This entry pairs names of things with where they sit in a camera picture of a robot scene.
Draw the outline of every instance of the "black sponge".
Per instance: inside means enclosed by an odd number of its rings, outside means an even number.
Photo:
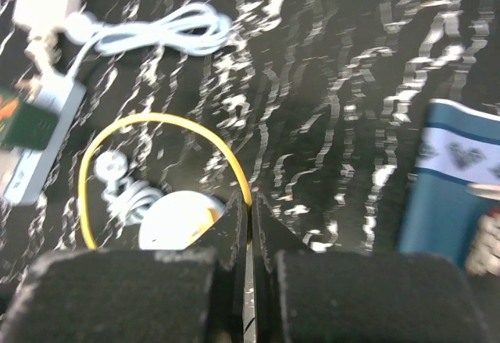
[[[215,264],[213,251],[47,254],[31,266],[0,341],[202,342]]]
[[[277,255],[286,342],[492,342],[466,281],[433,255]]]

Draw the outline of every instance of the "white cord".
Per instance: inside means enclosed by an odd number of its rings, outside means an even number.
[[[124,226],[140,224],[148,209],[161,197],[163,193],[149,187],[147,181],[134,181],[131,177],[118,180],[121,194],[106,187],[102,192],[102,199],[108,202],[108,212],[112,218],[118,218]]]
[[[84,57],[95,46],[102,55],[116,55],[145,46],[161,45],[193,56],[209,55],[221,49],[230,37],[231,20],[212,6],[196,2],[170,13],[163,19],[118,25],[91,24],[95,31],[82,47],[68,77],[75,78]],[[203,34],[190,30],[205,29]]]
[[[108,203],[109,215],[125,226],[141,223],[151,205],[163,197],[163,193],[150,187],[148,182],[126,177],[128,161],[122,152],[103,152],[95,160],[94,171],[97,178],[106,183],[102,199]]]

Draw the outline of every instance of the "white cable plug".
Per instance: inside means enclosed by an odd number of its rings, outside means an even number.
[[[127,171],[127,157],[122,152],[104,152],[95,160],[95,176],[111,192],[118,192],[119,180],[127,175]]]
[[[229,40],[231,19],[207,3],[190,3],[160,20],[117,25],[99,23],[88,13],[74,13],[66,20],[66,36],[83,45],[68,71],[74,78],[86,54],[95,46],[102,55],[116,55],[145,46],[168,46],[188,55],[209,55]],[[203,34],[188,32],[205,29]]]

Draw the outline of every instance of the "yellow cable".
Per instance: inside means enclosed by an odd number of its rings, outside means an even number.
[[[95,242],[94,235],[92,235],[91,225],[88,220],[87,178],[91,158],[98,146],[110,134],[119,130],[120,128],[130,126],[134,123],[143,122],[160,122],[173,124],[178,127],[186,128],[187,130],[192,130],[196,134],[199,134],[207,140],[211,141],[226,157],[234,173],[236,174],[237,182],[240,184],[241,191],[243,192],[243,199],[245,200],[247,207],[249,209],[252,207],[252,194],[250,192],[250,187],[248,186],[245,174],[243,173],[243,169],[241,168],[240,163],[236,159],[234,153],[231,151],[231,149],[229,149],[226,143],[219,136],[217,136],[207,128],[201,126],[200,124],[191,122],[190,120],[187,120],[180,116],[162,113],[143,113],[126,116],[122,119],[117,120],[116,122],[111,123],[100,134],[98,134],[93,142],[88,146],[81,161],[80,174],[78,175],[78,203],[80,207],[81,233],[84,236],[85,244],[89,249],[97,248],[97,243]]]

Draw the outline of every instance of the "blue cloth with white trim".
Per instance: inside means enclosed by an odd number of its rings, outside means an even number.
[[[416,162],[398,250],[432,252],[463,266],[477,221],[495,202],[471,182],[500,184],[500,116],[433,100]]]

